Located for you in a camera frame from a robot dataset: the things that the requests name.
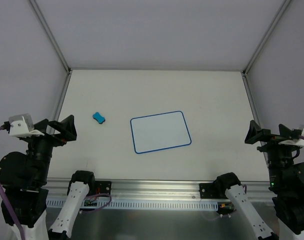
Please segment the blue-framed small whiteboard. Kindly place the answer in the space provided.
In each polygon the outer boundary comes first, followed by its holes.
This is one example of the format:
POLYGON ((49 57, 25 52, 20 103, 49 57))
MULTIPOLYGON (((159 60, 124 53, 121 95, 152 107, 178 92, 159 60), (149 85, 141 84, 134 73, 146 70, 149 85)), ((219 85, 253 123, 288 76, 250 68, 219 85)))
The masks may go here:
POLYGON ((130 120, 134 152, 138 155, 180 148, 192 144, 192 138, 180 110, 130 120))

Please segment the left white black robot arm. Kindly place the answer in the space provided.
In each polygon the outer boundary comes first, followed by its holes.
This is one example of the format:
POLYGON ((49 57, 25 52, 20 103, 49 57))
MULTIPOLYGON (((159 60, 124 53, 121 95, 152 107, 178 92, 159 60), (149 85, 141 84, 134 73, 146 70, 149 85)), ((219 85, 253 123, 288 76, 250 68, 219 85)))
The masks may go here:
POLYGON ((27 143, 26 153, 10 152, 0 160, 1 209, 5 222, 19 240, 69 240, 82 202, 96 191, 94 173, 77 170, 67 198, 50 228, 46 226, 45 188, 53 149, 77 139, 75 117, 33 123, 29 114, 15 115, 0 126, 11 137, 27 143))

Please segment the blue foam whiteboard eraser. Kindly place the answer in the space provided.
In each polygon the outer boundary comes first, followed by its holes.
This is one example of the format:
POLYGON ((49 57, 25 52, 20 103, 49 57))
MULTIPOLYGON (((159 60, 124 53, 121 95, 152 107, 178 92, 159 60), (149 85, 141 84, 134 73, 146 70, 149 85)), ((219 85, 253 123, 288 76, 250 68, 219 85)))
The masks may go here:
POLYGON ((96 120, 100 125, 103 124, 106 119, 104 116, 102 116, 99 112, 95 112, 93 115, 92 115, 92 118, 94 120, 96 120))

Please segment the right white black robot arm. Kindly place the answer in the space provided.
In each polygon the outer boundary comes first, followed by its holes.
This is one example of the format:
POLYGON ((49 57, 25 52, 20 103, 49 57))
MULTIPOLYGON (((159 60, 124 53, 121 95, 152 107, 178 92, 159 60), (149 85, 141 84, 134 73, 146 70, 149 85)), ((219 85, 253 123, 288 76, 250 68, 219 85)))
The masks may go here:
POLYGON ((233 172, 218 176, 212 185, 220 198, 229 199, 256 239, 304 240, 304 162, 294 162, 304 147, 304 128, 290 129, 279 124, 278 129, 279 134, 273 134, 251 120, 244 142, 249 145, 263 143, 257 150, 267 157, 268 189, 275 194, 272 202, 279 234, 266 226, 233 172))

